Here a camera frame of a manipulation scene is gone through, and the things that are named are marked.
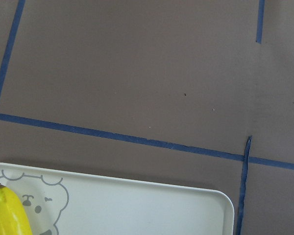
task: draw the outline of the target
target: banana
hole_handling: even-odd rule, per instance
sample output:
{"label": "banana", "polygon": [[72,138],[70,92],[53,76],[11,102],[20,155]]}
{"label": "banana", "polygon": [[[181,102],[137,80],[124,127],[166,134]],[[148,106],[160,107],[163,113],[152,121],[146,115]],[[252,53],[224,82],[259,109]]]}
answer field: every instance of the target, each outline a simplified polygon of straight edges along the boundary
{"label": "banana", "polygon": [[1,184],[0,235],[32,235],[28,217],[18,196]]}

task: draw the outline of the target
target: yellow banana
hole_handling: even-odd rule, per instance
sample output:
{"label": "yellow banana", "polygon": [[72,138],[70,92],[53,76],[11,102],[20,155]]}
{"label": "yellow banana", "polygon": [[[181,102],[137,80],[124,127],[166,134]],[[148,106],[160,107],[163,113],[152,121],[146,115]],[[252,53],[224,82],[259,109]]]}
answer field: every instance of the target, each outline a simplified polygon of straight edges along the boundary
{"label": "yellow banana", "polygon": [[1,184],[0,235],[32,235],[26,212],[18,196]]}

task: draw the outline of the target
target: cartoon bear drawing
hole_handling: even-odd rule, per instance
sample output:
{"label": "cartoon bear drawing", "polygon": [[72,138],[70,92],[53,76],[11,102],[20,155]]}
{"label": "cartoon bear drawing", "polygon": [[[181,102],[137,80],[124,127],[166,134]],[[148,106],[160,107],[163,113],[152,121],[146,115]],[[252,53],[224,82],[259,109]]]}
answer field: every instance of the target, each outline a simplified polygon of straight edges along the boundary
{"label": "cartoon bear drawing", "polygon": [[51,184],[43,175],[23,173],[10,178],[1,172],[0,183],[11,188],[22,201],[33,235],[59,235],[56,224],[69,202],[68,190],[61,184],[63,179]]}

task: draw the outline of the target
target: white tray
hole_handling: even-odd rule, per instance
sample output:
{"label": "white tray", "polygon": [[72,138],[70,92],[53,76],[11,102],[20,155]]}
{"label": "white tray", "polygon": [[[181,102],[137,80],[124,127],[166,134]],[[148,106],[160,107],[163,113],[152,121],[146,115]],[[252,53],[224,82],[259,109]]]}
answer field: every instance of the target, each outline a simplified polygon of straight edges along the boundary
{"label": "white tray", "polygon": [[222,192],[0,163],[33,235],[231,235]]}

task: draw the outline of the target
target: blue tape strip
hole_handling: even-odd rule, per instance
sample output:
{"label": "blue tape strip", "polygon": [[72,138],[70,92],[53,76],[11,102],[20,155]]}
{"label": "blue tape strip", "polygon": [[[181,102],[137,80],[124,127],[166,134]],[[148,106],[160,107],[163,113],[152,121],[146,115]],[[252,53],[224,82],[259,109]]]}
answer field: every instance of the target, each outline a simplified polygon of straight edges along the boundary
{"label": "blue tape strip", "polygon": [[240,198],[239,198],[239,213],[238,213],[237,227],[236,227],[236,234],[237,235],[241,235],[241,231],[242,231],[242,224],[243,224],[243,217],[244,217],[244,200],[245,200],[245,194],[246,194],[246,181],[247,181],[247,174],[248,174],[248,158],[249,158],[250,145],[251,145],[251,136],[248,137],[245,152],[244,152],[241,189],[240,189]]}
{"label": "blue tape strip", "polygon": [[243,158],[244,158],[242,155],[238,155],[238,154],[230,154],[230,153],[225,153],[225,152],[210,150],[205,148],[185,146],[182,144],[170,143],[165,141],[149,140],[149,139],[136,137],[136,136],[122,135],[122,134],[117,134],[112,132],[94,130],[94,129],[83,128],[78,126],[70,126],[65,124],[59,124],[59,123],[54,123],[49,121],[41,121],[41,120],[36,120],[36,119],[31,119],[26,117],[18,117],[18,116],[7,115],[7,114],[0,114],[0,120],[13,122],[13,123],[19,123],[19,124],[25,124],[30,126],[44,127],[44,128],[53,129],[53,130],[78,133],[82,135],[95,136],[95,137],[101,137],[101,138],[107,138],[107,139],[125,141],[125,142],[131,142],[131,143],[139,143],[139,144],[155,146],[160,148],[168,148],[172,150],[208,155],[208,156],[231,159],[236,161],[243,161]]}
{"label": "blue tape strip", "polygon": [[2,87],[3,87],[6,71],[8,69],[8,65],[9,65],[9,61],[10,61],[10,57],[11,57],[11,53],[12,53],[16,33],[18,31],[24,5],[25,5],[25,0],[19,0],[16,11],[15,11],[14,19],[12,22],[8,42],[6,44],[4,56],[3,56],[1,67],[0,67],[0,95],[1,95]]}
{"label": "blue tape strip", "polygon": [[286,162],[280,162],[280,161],[263,159],[263,158],[256,158],[256,157],[249,157],[249,162],[255,163],[255,164],[260,164],[260,165],[269,165],[269,166],[294,170],[293,163],[286,163]]}
{"label": "blue tape strip", "polygon": [[259,0],[256,42],[261,44],[263,37],[265,0]]}

